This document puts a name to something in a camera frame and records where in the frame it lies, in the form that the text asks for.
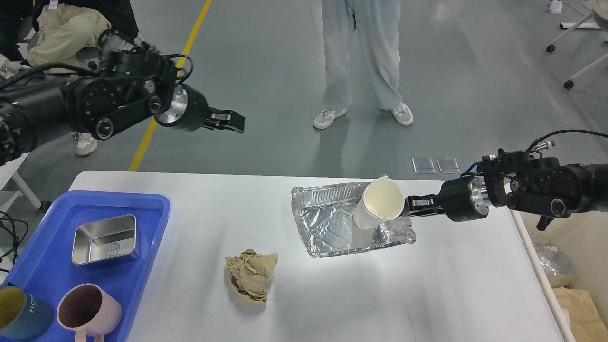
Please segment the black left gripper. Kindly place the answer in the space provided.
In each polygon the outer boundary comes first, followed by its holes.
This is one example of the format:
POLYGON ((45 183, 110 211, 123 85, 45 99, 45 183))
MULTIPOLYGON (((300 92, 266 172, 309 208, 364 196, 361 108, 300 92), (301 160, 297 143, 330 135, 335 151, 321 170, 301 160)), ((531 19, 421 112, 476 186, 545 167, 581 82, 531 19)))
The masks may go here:
POLYGON ((174 130, 193 132, 199 128, 230 130, 243 133, 245 117, 234 110, 209 110, 207 100, 200 91, 186 84, 174 88, 169 108, 155 114, 156 123, 174 130))

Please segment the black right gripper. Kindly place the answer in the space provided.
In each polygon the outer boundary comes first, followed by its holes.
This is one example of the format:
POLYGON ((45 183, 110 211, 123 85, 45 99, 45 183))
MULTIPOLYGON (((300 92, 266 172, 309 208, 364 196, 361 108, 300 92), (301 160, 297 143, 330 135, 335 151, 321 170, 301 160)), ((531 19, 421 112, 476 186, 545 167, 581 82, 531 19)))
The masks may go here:
POLYGON ((504 182, 469 175, 444 182, 438 195, 404 198, 402 217, 425 217, 443 212, 454 222, 484 219, 491 206, 506 205, 504 182))

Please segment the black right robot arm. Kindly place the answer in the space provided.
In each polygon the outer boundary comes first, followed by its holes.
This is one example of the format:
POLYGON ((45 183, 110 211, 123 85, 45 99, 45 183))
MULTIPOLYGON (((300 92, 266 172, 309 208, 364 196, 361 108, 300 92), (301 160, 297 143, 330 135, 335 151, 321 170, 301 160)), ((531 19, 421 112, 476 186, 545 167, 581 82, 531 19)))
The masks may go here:
POLYGON ((526 150, 483 156, 458 178, 443 182, 437 194, 408 196, 401 215, 445 215, 454 222, 484 219, 489 207, 540 216, 539 231, 554 219, 574 213, 606 212, 608 167, 606 164, 560 165, 557 158, 543 157, 554 142, 546 134, 526 150))

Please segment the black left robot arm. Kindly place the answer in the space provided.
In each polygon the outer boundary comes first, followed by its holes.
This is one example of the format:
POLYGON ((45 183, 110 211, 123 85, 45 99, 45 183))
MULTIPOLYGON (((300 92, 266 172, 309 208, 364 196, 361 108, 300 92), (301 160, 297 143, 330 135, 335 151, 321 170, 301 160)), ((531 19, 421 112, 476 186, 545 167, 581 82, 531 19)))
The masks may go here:
POLYGON ((2 165, 69 132, 107 140, 150 117, 187 132, 243 132, 242 115, 210 107, 202 93, 185 84, 191 71, 175 63, 182 54, 163 54, 147 43, 113 49, 115 37, 114 32, 100 37, 96 70, 48 63, 2 82, 2 165))

